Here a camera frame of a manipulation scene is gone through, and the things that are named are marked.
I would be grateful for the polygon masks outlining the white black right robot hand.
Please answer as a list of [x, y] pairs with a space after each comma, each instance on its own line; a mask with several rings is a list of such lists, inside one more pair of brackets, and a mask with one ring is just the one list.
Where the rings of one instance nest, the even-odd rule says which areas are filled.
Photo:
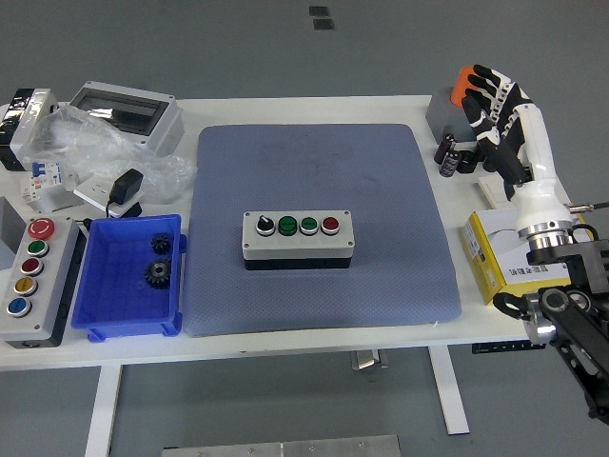
[[570, 212], [556, 192], [558, 176], [540, 109], [497, 70], [475, 65], [467, 81], [472, 87], [465, 91], [463, 111], [517, 209], [519, 236], [570, 228]]

